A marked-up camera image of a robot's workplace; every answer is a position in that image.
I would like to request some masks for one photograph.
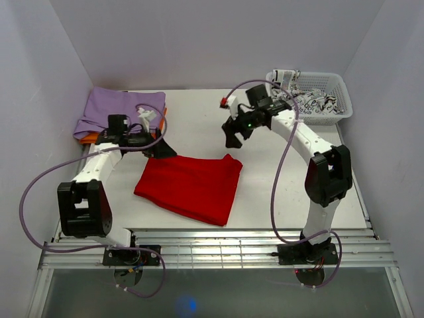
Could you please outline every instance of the glass panel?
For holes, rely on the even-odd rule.
[[[135,289],[151,292],[161,274],[145,270]],[[110,285],[113,270],[55,270],[43,317],[400,317],[384,268],[341,268],[315,291],[270,280],[298,283],[285,268],[168,270],[141,299]]]

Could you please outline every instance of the purple towel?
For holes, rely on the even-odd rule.
[[[135,105],[139,103],[151,104],[164,111],[165,93],[163,91],[157,93],[126,93],[94,87],[88,97],[84,115],[75,128],[74,137],[82,139],[89,133],[100,133],[107,128],[107,116],[112,114],[128,115],[132,124],[139,123],[138,113],[135,109]],[[150,122],[150,128],[159,127],[161,119],[160,114],[157,114],[156,118]]]

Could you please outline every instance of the white table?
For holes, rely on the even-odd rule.
[[[270,194],[286,141],[262,127],[253,132],[241,149],[226,149],[221,125],[229,112],[219,108],[228,89],[169,90],[166,93],[166,142],[179,155],[217,159],[229,153],[243,163],[237,193],[226,229],[271,229]],[[247,103],[244,89],[236,93]],[[336,126],[315,126],[320,137],[340,145]],[[105,184],[113,222],[128,229],[220,229],[157,207],[133,194],[147,159],[141,152],[128,153]],[[284,162],[276,196],[276,223],[281,229],[302,229],[309,198],[304,190],[307,166],[291,149]],[[366,223],[355,188],[348,191],[337,209],[334,229],[365,229]]]

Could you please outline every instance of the white plastic basket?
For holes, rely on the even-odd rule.
[[[272,72],[266,74],[266,79],[272,81]],[[347,92],[346,84],[340,75],[334,73],[316,73],[316,72],[301,72],[297,80],[300,89],[308,90],[312,88],[320,89],[327,94],[337,98],[337,106],[343,111],[341,114],[326,115],[326,114],[301,114],[300,118],[307,125],[334,125],[343,118],[352,116],[352,102],[350,101]],[[270,84],[267,84],[268,93],[270,92]]]

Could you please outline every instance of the red cloth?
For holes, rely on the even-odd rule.
[[[229,154],[220,160],[150,158],[134,194],[185,217],[223,227],[242,166]]]

